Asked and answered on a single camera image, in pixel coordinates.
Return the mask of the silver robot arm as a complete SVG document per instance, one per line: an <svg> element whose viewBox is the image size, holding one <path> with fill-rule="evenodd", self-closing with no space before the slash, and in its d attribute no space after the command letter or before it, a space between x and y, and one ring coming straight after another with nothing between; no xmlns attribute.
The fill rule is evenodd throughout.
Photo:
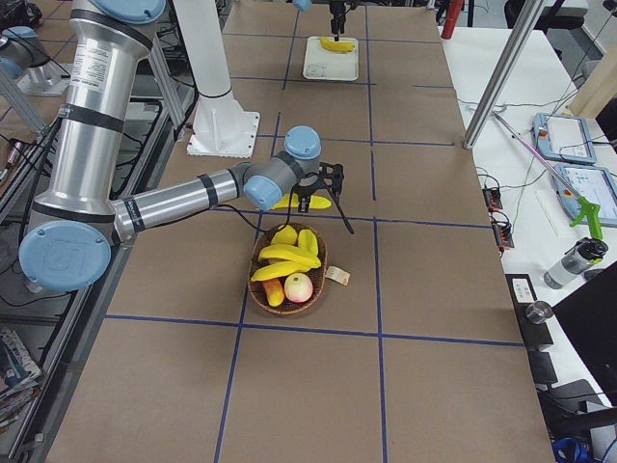
<svg viewBox="0 0 617 463"><path fill-rule="evenodd" d="M306 12L313 4L311 0L292 0L291 4L299 12ZM349 12L355 10L360 4L356 0L328 0L329 12L331 18L331 32L335 41L340 40L340 36L345 33L346 16Z"/></svg>
<svg viewBox="0 0 617 463"><path fill-rule="evenodd" d="M58 115L58 147L49 184L36 196L18 249L34 284L70 292L96 282L114 245L138 232L169 225L223 202L248 198L262 210L326 190L337 199L343 168L323 162L321 141L308 126L291 128L282 151L251 161L256 112L235 99L221 26L212 1L177 1L174 11L194 76L197 112L189 151L238 159L216 173L122 200L111 200L124 118L140 61L151 56L161 1L77 1L70 26L77 37L67 101Z"/></svg>

